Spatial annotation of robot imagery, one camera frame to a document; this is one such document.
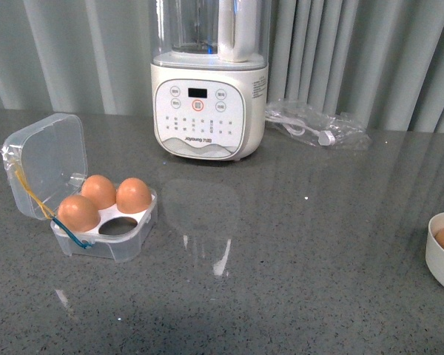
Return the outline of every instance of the white bowl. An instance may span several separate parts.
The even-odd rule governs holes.
[[[436,277],[436,280],[444,286],[444,249],[439,245],[434,235],[444,228],[444,212],[431,218],[428,225],[428,241],[426,242],[426,264]]]

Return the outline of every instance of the countertop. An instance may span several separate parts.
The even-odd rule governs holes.
[[[49,114],[0,109],[0,147]],[[129,262],[68,257],[0,155],[0,354],[444,354],[425,262],[444,135],[371,131],[353,152],[267,129],[209,162],[162,149],[151,118],[78,116],[89,175],[147,182],[158,222]]]

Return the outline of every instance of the white blender base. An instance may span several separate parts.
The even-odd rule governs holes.
[[[268,67],[194,70],[151,65],[155,136],[185,158],[240,160],[260,145]]]

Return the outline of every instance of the blender jar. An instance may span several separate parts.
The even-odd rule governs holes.
[[[153,64],[256,70],[268,64],[270,1],[154,0]]]

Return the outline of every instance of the blender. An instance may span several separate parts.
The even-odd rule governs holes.
[[[152,0],[155,136],[186,158],[239,160],[264,131],[271,1]]]

